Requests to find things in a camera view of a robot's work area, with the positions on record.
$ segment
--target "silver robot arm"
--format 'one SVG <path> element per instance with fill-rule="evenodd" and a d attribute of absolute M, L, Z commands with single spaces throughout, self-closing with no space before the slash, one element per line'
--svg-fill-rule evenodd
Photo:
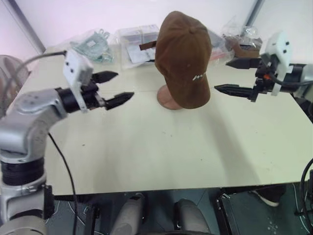
<path fill-rule="evenodd" d="M 52 187 L 45 184 L 44 170 L 50 128 L 68 113 L 85 113 L 98 107 L 109 110 L 134 94 L 122 93 L 110 100 L 101 98 L 96 84 L 111 80 L 117 73 L 92 74 L 90 62 L 74 51 L 67 52 L 63 71 L 70 88 L 23 94 L 0 120 L 0 206 L 4 223 L 0 235 L 46 234 L 44 220 L 54 213 Z"/>

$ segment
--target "white table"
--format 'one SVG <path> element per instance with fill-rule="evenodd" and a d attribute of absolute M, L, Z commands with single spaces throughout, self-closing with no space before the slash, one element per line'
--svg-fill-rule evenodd
<path fill-rule="evenodd" d="M 62 57 L 41 60 L 22 93 L 67 87 Z M 134 91 L 124 105 L 70 114 L 51 132 L 71 169 L 77 194 L 153 189 L 232 187 L 299 181 L 313 157 L 313 125 L 289 94 L 260 94 L 257 102 L 211 89 L 194 110 L 170 111 L 156 99 L 164 78 L 151 66 L 121 70 L 100 85 L 100 94 Z M 207 71 L 209 84 L 251 87 L 255 70 L 223 65 Z M 48 183 L 55 194 L 72 194 L 61 157 L 48 140 Z"/>

